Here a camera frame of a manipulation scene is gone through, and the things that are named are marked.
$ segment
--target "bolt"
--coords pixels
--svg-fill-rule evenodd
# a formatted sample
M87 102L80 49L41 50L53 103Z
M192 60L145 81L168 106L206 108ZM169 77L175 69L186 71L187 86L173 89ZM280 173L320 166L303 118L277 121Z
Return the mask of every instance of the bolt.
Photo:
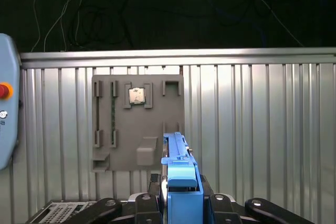
M223 200L224 199L223 195L216 195L215 198L217 200Z
M8 112L7 111L0 111L0 118L1 119L5 119L8 116Z
M145 194L145 195L142 196L143 200L149 200L150 198L151 198L151 196L148 195L148 194Z
M115 203L116 203L116 202L115 202L114 200L109 200L109 201L106 202L105 206L107 206L107 207L112 207L112 206L115 205Z
M261 201L259 200L252 200L252 204L255 205L256 207L260 207L261 206Z

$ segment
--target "gray pegboard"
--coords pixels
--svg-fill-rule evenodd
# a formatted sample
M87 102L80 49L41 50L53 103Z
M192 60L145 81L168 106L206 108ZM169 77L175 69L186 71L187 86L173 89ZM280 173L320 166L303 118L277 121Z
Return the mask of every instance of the gray pegboard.
M163 133L184 133L180 75L92 77L93 171L160 169Z

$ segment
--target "red button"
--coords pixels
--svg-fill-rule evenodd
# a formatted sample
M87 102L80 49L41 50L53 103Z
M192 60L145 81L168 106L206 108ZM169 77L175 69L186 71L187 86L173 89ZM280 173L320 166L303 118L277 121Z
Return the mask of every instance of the red button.
M0 84L0 99L6 99L9 95L9 88L6 85Z

